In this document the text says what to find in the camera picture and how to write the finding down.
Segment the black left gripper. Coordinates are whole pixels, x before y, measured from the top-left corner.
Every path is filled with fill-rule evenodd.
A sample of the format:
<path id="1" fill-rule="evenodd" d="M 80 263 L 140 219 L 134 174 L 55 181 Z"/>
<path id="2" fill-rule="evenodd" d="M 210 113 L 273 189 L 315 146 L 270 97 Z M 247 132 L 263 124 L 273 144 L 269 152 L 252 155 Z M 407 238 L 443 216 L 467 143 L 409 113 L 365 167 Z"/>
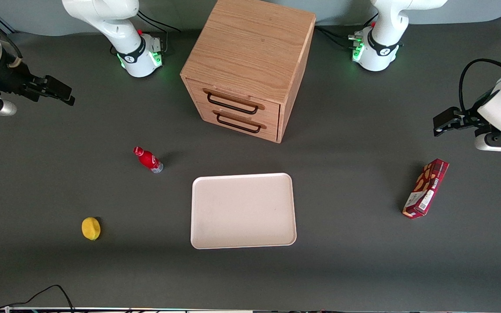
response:
<path id="1" fill-rule="evenodd" d="M 473 128 L 475 133 L 491 133 L 494 129 L 476 108 L 459 109 L 450 107 L 433 118 L 434 137 L 451 130 Z"/>

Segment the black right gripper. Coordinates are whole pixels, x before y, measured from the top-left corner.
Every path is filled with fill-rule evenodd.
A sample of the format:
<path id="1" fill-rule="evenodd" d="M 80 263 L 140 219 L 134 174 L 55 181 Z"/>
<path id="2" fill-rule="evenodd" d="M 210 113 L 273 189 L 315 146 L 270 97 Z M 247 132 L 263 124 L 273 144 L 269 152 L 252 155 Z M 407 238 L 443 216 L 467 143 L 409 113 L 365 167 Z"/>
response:
<path id="1" fill-rule="evenodd" d="M 0 95 L 13 93 L 34 102 L 39 101 L 40 97 L 48 97 L 73 106 L 75 97 L 71 95 L 71 92 L 71 87 L 52 76 L 45 76 L 42 79 L 32 75 L 25 64 L 16 68 L 0 65 Z M 16 109 L 14 103 L 0 98 L 0 110 Z"/>

